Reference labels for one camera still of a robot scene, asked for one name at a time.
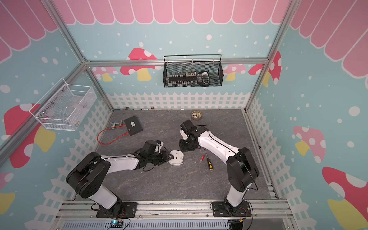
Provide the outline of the white alarm clock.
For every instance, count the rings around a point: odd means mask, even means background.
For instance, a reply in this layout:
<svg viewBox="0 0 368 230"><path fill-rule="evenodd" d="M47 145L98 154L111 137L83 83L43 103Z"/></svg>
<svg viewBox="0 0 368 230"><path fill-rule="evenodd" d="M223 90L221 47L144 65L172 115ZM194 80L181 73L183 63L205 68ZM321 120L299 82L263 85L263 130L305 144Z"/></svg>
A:
<svg viewBox="0 0 368 230"><path fill-rule="evenodd" d="M180 166L184 162L184 154L179 150L173 150L170 152L169 164L173 166Z"/></svg>

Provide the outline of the black yellow screwdriver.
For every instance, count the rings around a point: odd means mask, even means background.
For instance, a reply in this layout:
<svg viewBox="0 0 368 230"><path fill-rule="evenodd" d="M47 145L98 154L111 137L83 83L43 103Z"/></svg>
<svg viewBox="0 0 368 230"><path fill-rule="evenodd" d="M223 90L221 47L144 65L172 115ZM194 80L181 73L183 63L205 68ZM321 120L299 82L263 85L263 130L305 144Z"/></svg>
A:
<svg viewBox="0 0 368 230"><path fill-rule="evenodd" d="M207 160L208 168L209 168L210 171L212 171L213 170L213 165L212 165L212 162L211 162L211 160L210 160L210 158L209 158L209 156L207 154L207 150L206 149L205 149L205 154L206 154L206 160Z"/></svg>

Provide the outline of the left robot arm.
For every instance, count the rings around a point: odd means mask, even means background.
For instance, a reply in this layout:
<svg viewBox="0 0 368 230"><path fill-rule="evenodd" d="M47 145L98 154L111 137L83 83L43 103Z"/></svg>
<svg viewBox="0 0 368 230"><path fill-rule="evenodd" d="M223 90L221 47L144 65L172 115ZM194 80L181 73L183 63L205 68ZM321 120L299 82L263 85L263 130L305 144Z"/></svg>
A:
<svg viewBox="0 0 368 230"><path fill-rule="evenodd" d="M148 164L161 165L174 159L166 148L161 148L140 148L127 155L110 157L91 152L71 170L66 182L80 197L94 201L111 215L117 216L122 209L121 199L103 185L105 177L119 171L138 170Z"/></svg>

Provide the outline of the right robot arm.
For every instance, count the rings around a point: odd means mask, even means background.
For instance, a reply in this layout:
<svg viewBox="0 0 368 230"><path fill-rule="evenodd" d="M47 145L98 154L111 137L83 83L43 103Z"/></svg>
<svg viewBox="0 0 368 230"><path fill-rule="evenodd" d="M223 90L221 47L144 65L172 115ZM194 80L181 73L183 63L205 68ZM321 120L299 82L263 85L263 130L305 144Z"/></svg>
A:
<svg viewBox="0 0 368 230"><path fill-rule="evenodd" d="M220 140L205 126L181 125L180 133L183 137L179 140L181 151L202 148L212 152L226 164L231 187L224 199L223 210L229 215L243 210L247 191L252 189L252 186L255 186L254 190L258 189L255 180L259 176L259 169L251 151L246 147L240 149Z"/></svg>

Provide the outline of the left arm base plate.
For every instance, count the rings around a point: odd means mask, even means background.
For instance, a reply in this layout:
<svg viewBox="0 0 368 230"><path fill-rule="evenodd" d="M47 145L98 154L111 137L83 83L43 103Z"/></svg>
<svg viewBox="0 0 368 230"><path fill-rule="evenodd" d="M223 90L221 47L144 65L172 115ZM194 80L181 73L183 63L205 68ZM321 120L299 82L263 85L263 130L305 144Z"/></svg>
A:
<svg viewBox="0 0 368 230"><path fill-rule="evenodd" d="M97 210L97 218L134 218L137 211L137 202L116 202L110 209L99 206Z"/></svg>

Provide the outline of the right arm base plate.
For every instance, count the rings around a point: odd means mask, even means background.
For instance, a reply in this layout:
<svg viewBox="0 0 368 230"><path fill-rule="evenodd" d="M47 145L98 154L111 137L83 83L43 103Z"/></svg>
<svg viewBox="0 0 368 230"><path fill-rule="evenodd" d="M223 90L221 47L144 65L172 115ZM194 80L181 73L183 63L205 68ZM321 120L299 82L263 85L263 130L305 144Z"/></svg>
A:
<svg viewBox="0 0 368 230"><path fill-rule="evenodd" d="M214 217L251 217L252 210L247 201L243 201L240 205L233 207L230 203L224 201L214 201L210 204Z"/></svg>

